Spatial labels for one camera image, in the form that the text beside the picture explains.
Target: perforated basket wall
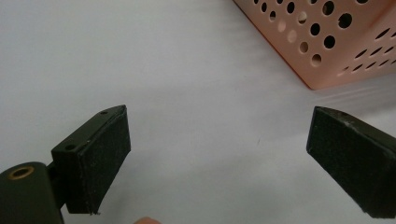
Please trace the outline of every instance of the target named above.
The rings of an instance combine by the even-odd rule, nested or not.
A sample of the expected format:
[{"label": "perforated basket wall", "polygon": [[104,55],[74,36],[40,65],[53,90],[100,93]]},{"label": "perforated basket wall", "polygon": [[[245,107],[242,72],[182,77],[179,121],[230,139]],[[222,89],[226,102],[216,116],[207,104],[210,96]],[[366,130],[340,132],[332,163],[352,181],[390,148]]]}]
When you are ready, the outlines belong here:
[{"label": "perforated basket wall", "polygon": [[396,73],[396,0],[234,0],[312,89]]}]

